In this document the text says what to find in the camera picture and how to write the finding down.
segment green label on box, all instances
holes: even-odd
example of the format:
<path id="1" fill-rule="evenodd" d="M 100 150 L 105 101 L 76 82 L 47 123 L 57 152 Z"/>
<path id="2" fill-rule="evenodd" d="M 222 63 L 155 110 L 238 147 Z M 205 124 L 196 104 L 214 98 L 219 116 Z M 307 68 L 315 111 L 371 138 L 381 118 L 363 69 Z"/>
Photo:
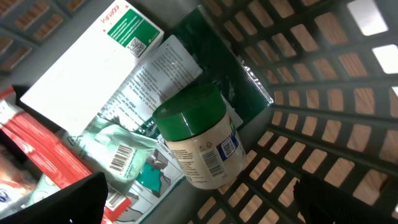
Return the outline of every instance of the green label on box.
<path id="1" fill-rule="evenodd" d="M 128 48 L 134 56 L 139 57 L 159 33 L 153 25 L 130 9 L 112 27 L 108 35 Z"/>

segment jar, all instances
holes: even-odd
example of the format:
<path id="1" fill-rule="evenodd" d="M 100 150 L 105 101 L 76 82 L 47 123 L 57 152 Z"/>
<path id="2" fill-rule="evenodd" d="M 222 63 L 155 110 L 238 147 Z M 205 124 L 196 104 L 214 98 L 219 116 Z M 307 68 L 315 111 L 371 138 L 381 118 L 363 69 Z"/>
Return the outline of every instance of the jar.
<path id="1" fill-rule="evenodd" d="M 193 186 L 217 189 L 244 169 L 246 153 L 215 85 L 177 93 L 152 117 Z"/>

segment white box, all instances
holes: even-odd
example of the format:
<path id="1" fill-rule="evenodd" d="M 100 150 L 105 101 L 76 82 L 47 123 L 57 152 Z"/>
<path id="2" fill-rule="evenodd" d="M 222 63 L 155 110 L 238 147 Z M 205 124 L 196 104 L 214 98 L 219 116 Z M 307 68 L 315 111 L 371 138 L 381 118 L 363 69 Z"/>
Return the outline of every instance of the white box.
<path id="1" fill-rule="evenodd" d="M 21 100 L 79 135 L 164 32 L 126 1 L 115 1 Z"/>

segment green lid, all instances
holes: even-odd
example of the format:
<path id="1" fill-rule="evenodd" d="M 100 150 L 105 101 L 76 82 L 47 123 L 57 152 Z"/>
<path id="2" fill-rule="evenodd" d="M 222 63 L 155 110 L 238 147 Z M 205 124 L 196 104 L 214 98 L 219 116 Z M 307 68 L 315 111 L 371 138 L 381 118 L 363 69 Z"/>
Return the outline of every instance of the green lid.
<path id="1" fill-rule="evenodd" d="M 204 133 L 223 118 L 226 106 L 214 84 L 181 91 L 152 115 L 163 138 L 180 141 Z"/>

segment light green package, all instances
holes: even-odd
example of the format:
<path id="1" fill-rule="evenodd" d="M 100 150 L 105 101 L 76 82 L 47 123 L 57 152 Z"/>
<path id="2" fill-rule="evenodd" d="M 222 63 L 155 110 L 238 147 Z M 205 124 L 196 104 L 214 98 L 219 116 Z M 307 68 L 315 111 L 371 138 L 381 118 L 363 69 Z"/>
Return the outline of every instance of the light green package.
<path id="1" fill-rule="evenodd" d="M 139 175 L 157 141 L 132 133 L 96 116 L 81 136 L 63 135 L 64 143 L 107 182 L 125 194 Z"/>

